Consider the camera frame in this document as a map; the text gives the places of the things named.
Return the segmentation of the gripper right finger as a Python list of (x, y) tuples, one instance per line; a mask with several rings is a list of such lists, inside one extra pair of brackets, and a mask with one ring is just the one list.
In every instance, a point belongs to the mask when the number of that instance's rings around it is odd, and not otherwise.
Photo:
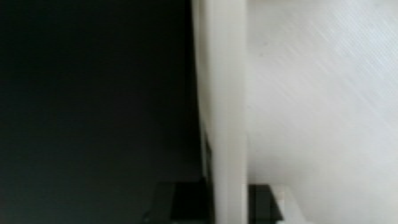
[(248, 224), (301, 224), (301, 212), (284, 186), (248, 186)]

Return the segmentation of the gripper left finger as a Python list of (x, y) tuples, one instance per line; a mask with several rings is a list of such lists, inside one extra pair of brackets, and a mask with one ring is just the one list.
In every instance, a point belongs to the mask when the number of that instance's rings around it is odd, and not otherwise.
[(156, 185), (149, 211), (140, 224), (213, 224), (207, 186), (198, 182)]

